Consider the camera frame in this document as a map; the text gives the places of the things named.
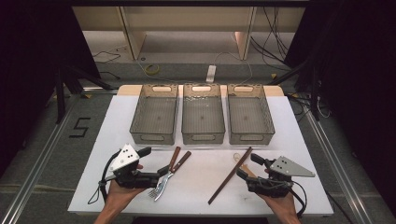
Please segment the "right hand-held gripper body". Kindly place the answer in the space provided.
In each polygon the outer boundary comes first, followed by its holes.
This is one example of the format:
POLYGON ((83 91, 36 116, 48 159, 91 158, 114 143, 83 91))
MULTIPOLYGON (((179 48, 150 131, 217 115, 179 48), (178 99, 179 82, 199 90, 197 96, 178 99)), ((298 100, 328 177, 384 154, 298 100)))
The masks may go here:
POLYGON ((315 176, 313 172, 284 156, 271 161, 266 160, 268 177, 248 177, 246 183, 250 192, 273 198, 285 197, 292 190, 293 176, 315 176))

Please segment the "wooden-handled metal fork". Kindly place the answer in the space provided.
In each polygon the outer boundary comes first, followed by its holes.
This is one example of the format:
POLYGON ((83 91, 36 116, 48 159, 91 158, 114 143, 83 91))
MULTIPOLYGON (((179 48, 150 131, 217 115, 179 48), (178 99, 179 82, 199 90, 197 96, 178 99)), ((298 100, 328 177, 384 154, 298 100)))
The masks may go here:
MULTIPOLYGON (((174 167, 173 167, 172 170, 171 170, 171 172, 172 172, 171 177, 172 177, 172 176, 175 174, 175 172, 185 163, 185 161, 190 157, 190 155, 191 155, 191 152, 190 152, 190 151, 187 151, 179 161, 176 161, 176 162, 175 162, 174 167)), ((156 189, 159 187, 159 185, 158 185, 155 189, 153 189, 153 190, 148 194, 151 198, 154 199, 154 195, 155 195, 156 189)))
POLYGON ((156 201, 162 196, 162 194, 163 194, 163 191, 164 191, 164 189, 165 189, 165 187, 166 187, 166 184, 167 184, 167 182, 168 182, 168 179, 169 179, 169 178, 171 177, 171 175, 172 175, 171 170, 172 170, 172 168, 174 167, 174 164, 175 164, 175 162, 176 162, 176 160, 177 160, 177 156, 178 156, 178 154, 179 154, 179 151, 180 151, 180 147, 176 147, 176 149, 175 149, 175 151, 174 151, 174 153, 173 153, 173 156, 172 156, 172 158, 171 158, 171 160, 170 160, 169 166, 168 166, 168 172, 167 172, 167 174, 164 176, 164 178, 163 178, 163 180, 161 181, 159 187, 156 189, 156 192, 155 192, 155 195, 154 195, 154 202, 156 202, 156 201))

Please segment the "aluminium floor rail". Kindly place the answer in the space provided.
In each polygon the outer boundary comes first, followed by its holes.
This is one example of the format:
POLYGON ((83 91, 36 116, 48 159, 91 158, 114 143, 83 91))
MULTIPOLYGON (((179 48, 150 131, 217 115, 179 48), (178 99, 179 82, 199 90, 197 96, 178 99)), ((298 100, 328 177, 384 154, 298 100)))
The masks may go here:
POLYGON ((18 222, 64 134, 78 101, 77 96, 71 96, 66 100, 65 115, 59 123, 52 121, 52 115, 57 115, 52 106, 46 108, 28 136, 25 148, 18 152, 7 168, 5 176, 0 178, 0 224, 18 222))
POLYGON ((337 157, 323 127, 318 121, 316 121, 313 114, 307 108, 305 108, 304 111, 305 116, 319 141, 323 153, 326 156, 330 166, 332 167, 332 171, 340 185, 341 190, 346 197, 346 200, 354 214, 354 217, 357 220, 357 223, 373 224, 373 221, 365 208, 363 200, 359 196, 359 193, 356 191, 353 183, 351 182, 351 179, 347 175, 347 170, 344 168, 340 159, 337 157))

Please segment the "person's right hand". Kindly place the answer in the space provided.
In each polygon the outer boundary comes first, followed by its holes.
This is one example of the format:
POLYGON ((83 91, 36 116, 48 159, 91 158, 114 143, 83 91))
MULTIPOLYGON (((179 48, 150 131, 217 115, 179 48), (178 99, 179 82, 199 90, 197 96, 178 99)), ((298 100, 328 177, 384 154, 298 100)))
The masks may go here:
POLYGON ((277 216, 285 217, 287 215, 294 216, 296 214, 294 199, 291 193, 280 198, 273 198, 262 194, 259 194, 259 197, 266 202, 277 216))

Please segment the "white power strip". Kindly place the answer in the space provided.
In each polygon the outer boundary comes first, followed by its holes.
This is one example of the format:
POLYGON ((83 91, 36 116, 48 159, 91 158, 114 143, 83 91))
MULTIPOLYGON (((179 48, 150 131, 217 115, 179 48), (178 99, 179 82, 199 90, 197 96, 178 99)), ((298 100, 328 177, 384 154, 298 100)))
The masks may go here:
POLYGON ((214 78, 216 74, 216 66, 215 65, 209 65, 208 70, 207 70, 207 75, 206 75, 206 82, 207 83, 213 83, 214 78))

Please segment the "clear grey plastic bin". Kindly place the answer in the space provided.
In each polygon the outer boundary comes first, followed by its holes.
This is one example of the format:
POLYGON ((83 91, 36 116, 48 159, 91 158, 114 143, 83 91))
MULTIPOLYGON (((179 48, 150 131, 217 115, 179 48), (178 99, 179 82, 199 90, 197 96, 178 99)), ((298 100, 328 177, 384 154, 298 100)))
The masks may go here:
POLYGON ((261 84, 228 84, 227 106, 231 145, 271 142, 276 130, 261 84))
POLYGON ((181 132, 185 145, 223 143, 225 122, 219 84, 183 85, 181 132))
POLYGON ((142 86, 130 127, 130 134, 136 144, 175 143, 177 100, 177 84, 142 86))

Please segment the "person's left hand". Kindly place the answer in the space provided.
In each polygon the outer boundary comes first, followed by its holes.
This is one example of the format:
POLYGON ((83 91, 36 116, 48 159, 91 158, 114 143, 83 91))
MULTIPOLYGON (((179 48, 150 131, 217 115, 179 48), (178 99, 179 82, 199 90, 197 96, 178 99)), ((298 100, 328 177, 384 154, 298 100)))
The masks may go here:
POLYGON ((115 180, 112 180, 106 197, 106 205, 126 206, 143 191, 145 189, 122 188, 115 180))

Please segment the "beige shelf unit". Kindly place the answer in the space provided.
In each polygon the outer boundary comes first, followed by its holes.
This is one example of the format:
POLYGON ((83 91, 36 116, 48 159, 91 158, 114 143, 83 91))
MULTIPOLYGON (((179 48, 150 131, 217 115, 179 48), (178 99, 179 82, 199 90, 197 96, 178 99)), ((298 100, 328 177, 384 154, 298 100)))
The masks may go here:
POLYGON ((277 20, 282 33, 294 33, 303 7, 74 7, 83 31, 122 31, 131 57, 138 58, 149 31, 235 32, 239 57, 248 56, 253 32, 268 32, 277 20))

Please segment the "white table board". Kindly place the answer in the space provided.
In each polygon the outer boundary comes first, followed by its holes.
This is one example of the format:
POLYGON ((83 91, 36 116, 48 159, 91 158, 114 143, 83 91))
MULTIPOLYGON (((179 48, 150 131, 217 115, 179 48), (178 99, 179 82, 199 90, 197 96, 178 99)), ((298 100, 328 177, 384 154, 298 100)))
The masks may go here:
MULTIPOLYGON (((104 200, 99 198, 89 203, 95 193, 102 172, 110 156, 126 144, 132 145, 129 133, 138 98, 114 96, 92 153, 78 182, 77 189, 68 207, 71 213, 93 214, 102 210, 104 200)), ((267 99, 276 133, 267 146, 257 146, 253 152, 273 160, 284 156, 315 173, 316 167, 307 150, 296 118, 286 97, 267 99)), ((248 191, 246 182, 233 176, 215 199, 216 189, 235 167, 234 155, 246 152, 245 146, 232 146, 228 140, 215 146, 184 146, 181 134, 176 145, 191 156, 169 179, 159 200, 149 197, 145 191, 136 196, 125 211, 135 216, 170 217, 264 217, 271 210, 256 194, 248 191)))

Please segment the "light wooden table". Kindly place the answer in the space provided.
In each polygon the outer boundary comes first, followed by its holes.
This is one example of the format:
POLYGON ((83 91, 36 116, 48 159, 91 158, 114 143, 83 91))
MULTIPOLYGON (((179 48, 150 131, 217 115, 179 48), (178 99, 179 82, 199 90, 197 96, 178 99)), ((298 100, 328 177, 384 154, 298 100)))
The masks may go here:
MULTIPOLYGON (((121 85, 118 89, 118 95, 123 96, 138 96, 141 92, 141 85, 121 85)), ((221 95, 225 96, 227 93, 227 86, 221 85, 221 95)), ((263 90, 267 97, 283 96, 284 92, 279 86, 263 86, 263 90)))

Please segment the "black curtain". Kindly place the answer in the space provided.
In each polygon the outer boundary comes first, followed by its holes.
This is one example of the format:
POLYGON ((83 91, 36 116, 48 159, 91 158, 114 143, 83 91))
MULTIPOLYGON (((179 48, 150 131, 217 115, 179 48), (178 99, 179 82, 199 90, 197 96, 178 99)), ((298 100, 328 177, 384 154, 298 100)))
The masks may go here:
POLYGON ((396 217, 396 0, 308 0, 287 64, 308 58, 320 94, 396 217))
POLYGON ((0 176, 67 66, 100 76, 73 8, 47 0, 0 0, 0 176))

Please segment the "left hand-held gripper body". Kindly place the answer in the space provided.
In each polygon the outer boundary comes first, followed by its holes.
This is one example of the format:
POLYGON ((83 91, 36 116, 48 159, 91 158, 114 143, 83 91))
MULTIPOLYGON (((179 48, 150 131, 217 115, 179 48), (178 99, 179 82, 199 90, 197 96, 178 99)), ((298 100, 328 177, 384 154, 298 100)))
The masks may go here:
POLYGON ((114 179, 122 188, 155 188, 160 177, 157 173, 142 173, 137 170, 141 159, 137 151, 131 145, 125 144, 114 161, 110 163, 109 171, 113 173, 114 179))

